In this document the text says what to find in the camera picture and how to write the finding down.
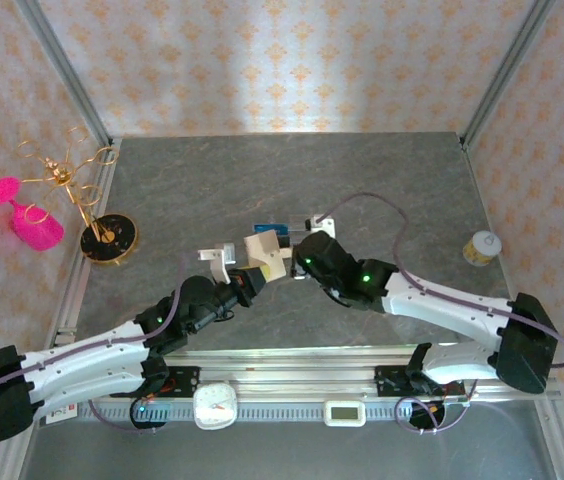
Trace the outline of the clear acrylic card holder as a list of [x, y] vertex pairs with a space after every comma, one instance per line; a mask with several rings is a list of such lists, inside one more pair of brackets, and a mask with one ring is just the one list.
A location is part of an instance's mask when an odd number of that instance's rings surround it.
[[301, 224], [290, 224], [290, 223], [279, 223], [279, 222], [269, 222], [269, 223], [256, 223], [253, 225], [253, 232], [256, 233], [254, 231], [254, 226], [257, 224], [271, 224], [274, 225], [276, 227], [275, 230], [271, 230], [273, 231], [277, 236], [282, 237], [283, 235], [302, 235], [306, 232], [308, 232], [306, 230], [306, 225], [304, 223]]

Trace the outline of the white red label card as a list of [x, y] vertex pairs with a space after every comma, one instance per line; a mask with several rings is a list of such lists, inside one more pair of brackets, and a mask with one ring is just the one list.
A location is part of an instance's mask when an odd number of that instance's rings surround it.
[[70, 403], [60, 408], [50, 411], [44, 417], [45, 425], [52, 425], [66, 420], [71, 420], [78, 417], [78, 405]]

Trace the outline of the white analog clock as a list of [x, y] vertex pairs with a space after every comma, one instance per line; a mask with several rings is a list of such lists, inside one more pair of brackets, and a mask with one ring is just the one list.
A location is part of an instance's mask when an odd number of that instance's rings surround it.
[[195, 391], [193, 417], [199, 429], [214, 431], [227, 428], [236, 421], [237, 416], [237, 393], [228, 383], [205, 384]]

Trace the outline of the white digital timer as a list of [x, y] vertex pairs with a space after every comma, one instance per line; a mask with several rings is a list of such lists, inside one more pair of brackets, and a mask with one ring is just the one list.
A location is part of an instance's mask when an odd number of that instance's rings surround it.
[[329, 400], [324, 403], [324, 423], [329, 427], [360, 428], [366, 421], [366, 408], [362, 401]]

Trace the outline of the yellow white can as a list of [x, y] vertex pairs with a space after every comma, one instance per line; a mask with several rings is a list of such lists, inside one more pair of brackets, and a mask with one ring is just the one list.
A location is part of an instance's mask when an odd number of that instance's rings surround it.
[[484, 267], [495, 259], [502, 251], [500, 238], [490, 231], [478, 231], [473, 234], [463, 247], [464, 259], [476, 267]]

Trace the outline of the pink wine glass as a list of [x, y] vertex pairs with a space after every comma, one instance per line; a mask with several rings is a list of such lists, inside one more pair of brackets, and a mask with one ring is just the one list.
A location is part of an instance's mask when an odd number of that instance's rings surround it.
[[10, 226], [23, 243], [39, 252], [52, 249], [64, 238], [64, 227], [47, 210], [16, 200], [23, 183], [17, 177], [0, 178], [0, 205], [8, 203], [13, 207]]

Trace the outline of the aluminium side rail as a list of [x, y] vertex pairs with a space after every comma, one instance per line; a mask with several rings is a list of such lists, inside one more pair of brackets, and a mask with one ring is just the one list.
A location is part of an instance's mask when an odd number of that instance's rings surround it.
[[[106, 151], [104, 160], [95, 166], [90, 174], [89, 180], [94, 185], [95, 192], [88, 197], [93, 205], [87, 207], [87, 213], [91, 216], [92, 222], [104, 215], [115, 170], [113, 164], [119, 156], [121, 143], [121, 138], [115, 138], [109, 146], [103, 147], [103, 150]], [[53, 344], [66, 344], [75, 340], [79, 311], [87, 288], [90, 270], [91, 261], [82, 253], [81, 246], [78, 246], [68, 277], [66, 291], [56, 314], [52, 330]]]

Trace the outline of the aluminium frame post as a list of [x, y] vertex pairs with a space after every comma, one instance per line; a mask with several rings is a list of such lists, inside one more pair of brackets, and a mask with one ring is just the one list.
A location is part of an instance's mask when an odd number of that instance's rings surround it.
[[480, 132], [501, 100], [509, 82], [521, 66], [535, 37], [543, 27], [555, 2], [556, 0], [533, 0], [528, 13], [514, 35], [492, 80], [472, 114], [466, 129], [459, 136], [459, 143], [464, 152], [468, 152], [475, 144]]
[[86, 88], [61, 45], [50, 21], [43, 12], [39, 0], [15, 0], [15, 3], [67, 88], [69, 96], [85, 121], [88, 130], [101, 146], [110, 146], [113, 139], [107, 132]]

